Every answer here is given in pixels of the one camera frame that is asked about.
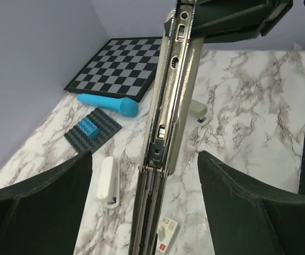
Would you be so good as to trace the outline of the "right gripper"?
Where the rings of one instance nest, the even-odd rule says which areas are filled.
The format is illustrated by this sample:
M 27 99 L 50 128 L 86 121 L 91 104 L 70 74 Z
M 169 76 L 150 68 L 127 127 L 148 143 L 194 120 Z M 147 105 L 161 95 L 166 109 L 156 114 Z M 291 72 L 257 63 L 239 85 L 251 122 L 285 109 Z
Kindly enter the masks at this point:
M 293 1 L 197 1 L 191 37 L 205 44 L 234 43 L 266 36 L 293 6 Z

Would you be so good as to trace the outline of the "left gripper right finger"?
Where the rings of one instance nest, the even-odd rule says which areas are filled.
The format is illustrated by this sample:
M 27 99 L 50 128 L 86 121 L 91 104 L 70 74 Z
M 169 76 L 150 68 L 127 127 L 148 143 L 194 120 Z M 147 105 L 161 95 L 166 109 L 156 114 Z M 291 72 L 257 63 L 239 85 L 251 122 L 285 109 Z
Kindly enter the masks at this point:
M 305 254 L 305 195 L 259 181 L 207 151 L 197 165 L 216 254 Z

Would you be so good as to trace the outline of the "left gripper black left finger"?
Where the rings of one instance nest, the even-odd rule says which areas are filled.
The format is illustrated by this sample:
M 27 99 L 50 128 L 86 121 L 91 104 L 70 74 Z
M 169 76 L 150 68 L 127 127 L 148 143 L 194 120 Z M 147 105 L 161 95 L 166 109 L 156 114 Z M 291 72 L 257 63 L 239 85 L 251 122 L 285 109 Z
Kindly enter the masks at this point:
M 73 254 L 92 176 L 92 154 L 0 189 L 0 254 Z

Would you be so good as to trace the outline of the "staple box sleeve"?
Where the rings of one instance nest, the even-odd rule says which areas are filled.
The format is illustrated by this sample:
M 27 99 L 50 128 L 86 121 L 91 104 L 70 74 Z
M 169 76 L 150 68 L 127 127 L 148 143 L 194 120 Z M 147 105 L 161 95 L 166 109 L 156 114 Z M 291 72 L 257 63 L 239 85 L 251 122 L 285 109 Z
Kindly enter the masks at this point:
M 180 223 L 170 217 L 162 215 L 157 227 L 156 250 L 160 254 L 167 254 L 174 244 L 180 229 Z

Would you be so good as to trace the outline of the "black metal stapler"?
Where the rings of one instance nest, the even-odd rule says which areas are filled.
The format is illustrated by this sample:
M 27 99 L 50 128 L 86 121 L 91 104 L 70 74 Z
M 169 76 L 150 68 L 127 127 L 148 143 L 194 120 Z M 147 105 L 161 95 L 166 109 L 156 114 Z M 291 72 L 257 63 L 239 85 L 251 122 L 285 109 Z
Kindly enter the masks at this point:
M 176 169 L 203 37 L 192 38 L 196 1 L 178 1 L 167 16 L 147 130 L 138 166 L 129 254 L 155 254 L 167 178 Z

